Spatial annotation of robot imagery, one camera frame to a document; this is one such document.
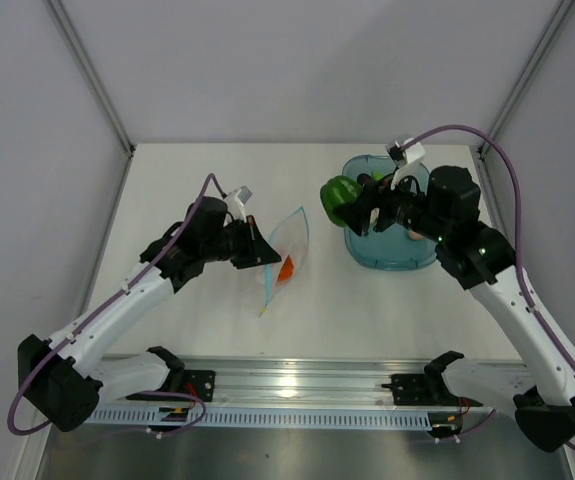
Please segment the orange toy pumpkin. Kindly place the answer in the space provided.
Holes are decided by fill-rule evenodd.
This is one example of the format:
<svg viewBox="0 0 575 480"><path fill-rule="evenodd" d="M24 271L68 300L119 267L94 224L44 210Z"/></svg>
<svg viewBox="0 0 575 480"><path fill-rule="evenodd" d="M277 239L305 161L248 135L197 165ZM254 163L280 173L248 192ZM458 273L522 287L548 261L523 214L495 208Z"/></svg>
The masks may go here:
<svg viewBox="0 0 575 480"><path fill-rule="evenodd" d="M295 273L295 265L290 255L287 255L282 263L277 277L277 283L283 284L288 282Z"/></svg>

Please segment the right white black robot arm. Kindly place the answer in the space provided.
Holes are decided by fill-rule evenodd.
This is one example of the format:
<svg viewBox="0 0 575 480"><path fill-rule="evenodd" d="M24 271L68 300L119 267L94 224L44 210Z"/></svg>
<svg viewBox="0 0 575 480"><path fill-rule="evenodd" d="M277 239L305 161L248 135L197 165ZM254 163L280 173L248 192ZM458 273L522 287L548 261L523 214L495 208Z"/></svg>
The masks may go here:
<svg viewBox="0 0 575 480"><path fill-rule="evenodd" d="M359 236L399 225L434 242L440 266L496 320L531 377L523 383L450 351L426 365L425 395L439 404L466 398L511 416L542 451L568 444L575 437L575 349L538 304L511 244L480 221L481 191L469 171L439 167L425 190L391 175L334 181L339 192L320 190L330 220Z"/></svg>

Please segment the green toy bell pepper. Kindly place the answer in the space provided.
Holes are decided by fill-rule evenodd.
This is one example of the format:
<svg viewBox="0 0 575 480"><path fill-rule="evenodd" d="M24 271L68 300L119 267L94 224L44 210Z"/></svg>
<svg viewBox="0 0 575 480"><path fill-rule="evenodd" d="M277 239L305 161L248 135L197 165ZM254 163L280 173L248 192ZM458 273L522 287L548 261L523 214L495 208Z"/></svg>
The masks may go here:
<svg viewBox="0 0 575 480"><path fill-rule="evenodd" d="M319 197L328 219L334 225L344 228L346 223L334 213L334 209L353 203L361 192L362 186L346 176L338 175L327 181L320 188Z"/></svg>

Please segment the clear zip bag blue zipper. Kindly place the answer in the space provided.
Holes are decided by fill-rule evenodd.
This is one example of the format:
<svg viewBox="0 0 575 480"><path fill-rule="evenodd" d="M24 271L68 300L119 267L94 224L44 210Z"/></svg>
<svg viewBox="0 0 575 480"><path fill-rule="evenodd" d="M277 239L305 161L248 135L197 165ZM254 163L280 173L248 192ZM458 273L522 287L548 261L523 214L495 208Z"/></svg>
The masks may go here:
<svg viewBox="0 0 575 480"><path fill-rule="evenodd" d="M300 272L308 257L309 238L309 222L303 206L298 207L293 213L281 220L269 235L268 243L280 254L281 261L260 268L260 272L257 276L262 286L260 316L268 310L272 300L292 282ZM278 284L278 273L287 255L292 257L295 265L295 273L288 282Z"/></svg>

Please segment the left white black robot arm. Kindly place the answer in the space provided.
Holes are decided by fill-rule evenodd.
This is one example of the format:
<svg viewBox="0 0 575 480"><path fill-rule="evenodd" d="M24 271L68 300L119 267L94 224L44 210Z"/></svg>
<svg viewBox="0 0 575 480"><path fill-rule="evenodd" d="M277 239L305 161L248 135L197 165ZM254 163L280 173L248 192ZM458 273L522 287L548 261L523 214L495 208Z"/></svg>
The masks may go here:
<svg viewBox="0 0 575 480"><path fill-rule="evenodd" d="M243 270L280 262L245 211L251 193L240 187L224 198L204 196L141 254L121 288L42 340L19 345L17 397L28 400L62 432L82 425L105 402L133 396L176 398L184 387L184 364L163 347L117 362L103 357L155 306L197 278L208 263L229 262Z"/></svg>

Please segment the peach toy egg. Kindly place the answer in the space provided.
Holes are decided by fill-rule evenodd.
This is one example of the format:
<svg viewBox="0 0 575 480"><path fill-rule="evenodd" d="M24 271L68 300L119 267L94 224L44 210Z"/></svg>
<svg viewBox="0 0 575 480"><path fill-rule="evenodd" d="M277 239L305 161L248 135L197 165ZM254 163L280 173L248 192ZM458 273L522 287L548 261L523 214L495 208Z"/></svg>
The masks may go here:
<svg viewBox="0 0 575 480"><path fill-rule="evenodd" d="M419 240L423 240L423 239L424 239L424 236L423 236L423 235L418 234L417 232L414 232L414 231L409 231L409 232L408 232L408 236L409 236L409 238L410 238L411 240L413 240L413 241L419 241Z"/></svg>

